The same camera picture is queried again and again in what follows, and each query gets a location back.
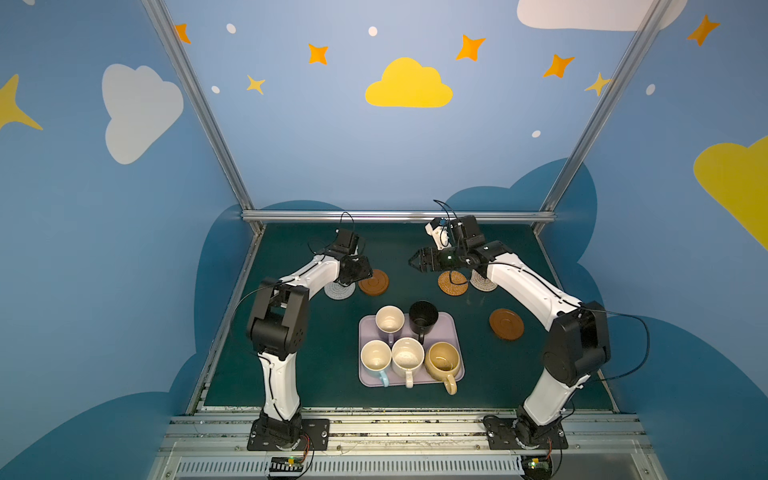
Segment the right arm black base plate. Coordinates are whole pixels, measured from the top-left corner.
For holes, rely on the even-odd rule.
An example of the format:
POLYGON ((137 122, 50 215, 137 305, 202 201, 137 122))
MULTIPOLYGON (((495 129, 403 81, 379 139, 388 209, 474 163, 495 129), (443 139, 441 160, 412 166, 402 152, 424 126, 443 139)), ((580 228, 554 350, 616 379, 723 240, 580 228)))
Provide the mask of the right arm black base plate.
POLYGON ((486 415, 482 424, 491 450, 566 450, 569 447, 561 420, 537 425, 526 416, 502 418, 486 415))

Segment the multicolour woven round coaster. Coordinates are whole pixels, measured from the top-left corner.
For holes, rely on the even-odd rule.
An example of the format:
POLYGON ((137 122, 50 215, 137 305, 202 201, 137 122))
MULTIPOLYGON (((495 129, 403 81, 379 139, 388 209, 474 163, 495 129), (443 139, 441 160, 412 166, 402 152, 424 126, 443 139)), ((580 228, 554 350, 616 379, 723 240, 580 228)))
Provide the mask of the multicolour woven round coaster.
POLYGON ((471 273, 470 284, 481 292, 492 292, 498 287, 496 283, 485 278, 475 270, 473 270, 471 273))

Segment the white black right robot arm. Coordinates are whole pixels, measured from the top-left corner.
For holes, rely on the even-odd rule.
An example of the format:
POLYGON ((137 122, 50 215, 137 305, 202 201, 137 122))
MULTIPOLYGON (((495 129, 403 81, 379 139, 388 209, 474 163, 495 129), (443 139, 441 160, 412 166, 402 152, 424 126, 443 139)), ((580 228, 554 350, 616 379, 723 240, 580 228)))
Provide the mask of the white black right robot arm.
POLYGON ((507 291, 548 332, 544 369, 517 409, 518 444, 537 448, 559 436, 566 403, 611 357, 607 315, 597 302, 566 294, 529 268, 500 241, 488 241, 475 217, 434 218, 425 226, 433 247, 421 248, 409 264, 420 272, 469 268, 507 291))

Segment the tan woven rattan coaster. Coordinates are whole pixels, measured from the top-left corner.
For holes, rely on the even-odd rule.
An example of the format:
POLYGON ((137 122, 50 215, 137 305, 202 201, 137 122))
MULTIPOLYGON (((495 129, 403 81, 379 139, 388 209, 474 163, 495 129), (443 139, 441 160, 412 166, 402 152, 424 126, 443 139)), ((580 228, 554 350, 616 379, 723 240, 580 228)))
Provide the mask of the tan woven rattan coaster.
POLYGON ((468 290, 469 280, 459 271, 445 271, 438 277, 438 287, 446 295, 457 297, 468 290))

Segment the small brown wooden coaster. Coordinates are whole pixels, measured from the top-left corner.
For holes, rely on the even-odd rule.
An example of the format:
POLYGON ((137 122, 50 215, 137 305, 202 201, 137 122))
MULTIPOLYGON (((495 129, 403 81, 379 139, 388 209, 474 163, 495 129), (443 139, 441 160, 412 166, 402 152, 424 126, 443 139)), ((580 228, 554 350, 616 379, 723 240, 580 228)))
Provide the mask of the small brown wooden coaster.
POLYGON ((502 340, 519 340, 525 332, 522 318, 509 309, 497 309, 489 317, 489 325, 494 335, 502 340))

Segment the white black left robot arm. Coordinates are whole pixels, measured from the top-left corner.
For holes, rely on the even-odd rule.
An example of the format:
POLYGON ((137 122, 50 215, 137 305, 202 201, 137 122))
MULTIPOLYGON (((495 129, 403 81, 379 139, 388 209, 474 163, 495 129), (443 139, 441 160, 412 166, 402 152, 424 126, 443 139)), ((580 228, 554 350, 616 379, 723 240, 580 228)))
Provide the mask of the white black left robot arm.
POLYGON ((348 287, 373 274, 359 242, 356 232, 339 228, 334 241, 308 263, 278 279, 264 279, 256 291, 246 327, 263 371, 265 403, 256 432, 281 447, 302 436, 296 356, 308 333, 312 298, 329 284, 348 287))

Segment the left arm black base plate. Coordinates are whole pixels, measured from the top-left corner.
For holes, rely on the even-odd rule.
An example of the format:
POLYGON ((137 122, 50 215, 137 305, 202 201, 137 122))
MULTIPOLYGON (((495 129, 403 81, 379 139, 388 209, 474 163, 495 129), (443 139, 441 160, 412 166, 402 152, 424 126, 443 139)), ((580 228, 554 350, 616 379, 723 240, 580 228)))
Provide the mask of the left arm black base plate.
POLYGON ((251 425, 248 451, 326 451, 329 441, 328 419, 302 419, 301 424, 259 418, 251 425))

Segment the lilac ceramic mug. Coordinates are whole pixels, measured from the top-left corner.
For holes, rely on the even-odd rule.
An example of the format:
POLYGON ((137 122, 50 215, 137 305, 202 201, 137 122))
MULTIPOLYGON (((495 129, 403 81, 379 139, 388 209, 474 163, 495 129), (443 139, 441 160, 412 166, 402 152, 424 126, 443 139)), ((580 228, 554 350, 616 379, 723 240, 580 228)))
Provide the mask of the lilac ceramic mug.
POLYGON ((405 324, 405 315, 397 306, 381 307, 375 315, 375 325, 379 338, 392 346, 400 337, 405 324))

